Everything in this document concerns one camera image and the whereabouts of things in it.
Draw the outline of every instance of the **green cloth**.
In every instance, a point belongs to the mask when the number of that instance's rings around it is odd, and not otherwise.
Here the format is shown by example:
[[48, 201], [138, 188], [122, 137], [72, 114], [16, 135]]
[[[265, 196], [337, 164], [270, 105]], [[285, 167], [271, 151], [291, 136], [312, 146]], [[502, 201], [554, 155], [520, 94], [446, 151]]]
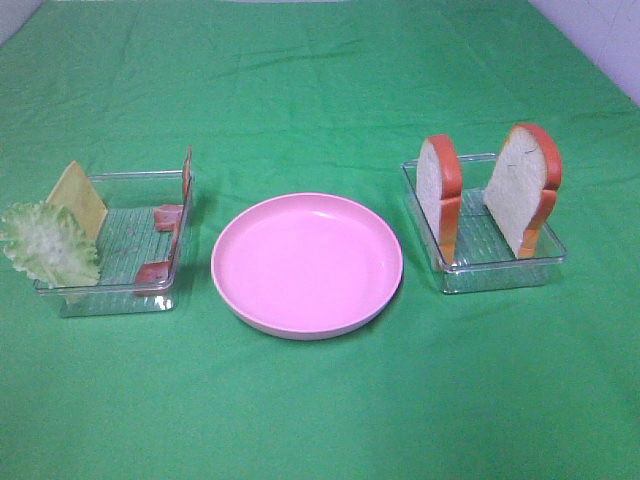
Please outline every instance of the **green cloth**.
[[[0, 49], [0, 208], [89, 173], [196, 175], [188, 292], [61, 319], [0, 259], [2, 478], [640, 478], [640, 111], [524, 0], [48, 2]], [[549, 285], [447, 296], [401, 163], [517, 121], [564, 159]], [[350, 197], [402, 244], [365, 327], [263, 334], [210, 255], [241, 211]]]

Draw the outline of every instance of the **green lettuce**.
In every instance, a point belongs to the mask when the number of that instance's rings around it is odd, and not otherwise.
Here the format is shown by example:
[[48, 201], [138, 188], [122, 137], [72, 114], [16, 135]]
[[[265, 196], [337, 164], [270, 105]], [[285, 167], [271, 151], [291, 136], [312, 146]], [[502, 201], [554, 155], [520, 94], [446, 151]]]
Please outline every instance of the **green lettuce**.
[[98, 283], [95, 241], [87, 237], [67, 207], [46, 202], [16, 203], [0, 216], [0, 241], [13, 268], [53, 287]]

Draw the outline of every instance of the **bread slice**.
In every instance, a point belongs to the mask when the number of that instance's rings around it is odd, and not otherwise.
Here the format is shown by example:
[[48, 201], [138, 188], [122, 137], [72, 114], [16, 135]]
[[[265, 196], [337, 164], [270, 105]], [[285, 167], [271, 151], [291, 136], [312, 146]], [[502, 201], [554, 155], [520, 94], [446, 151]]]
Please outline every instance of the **bread slice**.
[[462, 170], [447, 135], [434, 135], [424, 141], [416, 175], [422, 211], [445, 261], [452, 264], [462, 205]]
[[516, 124], [500, 151], [484, 203], [516, 258], [535, 254], [562, 181], [558, 147], [538, 125]]

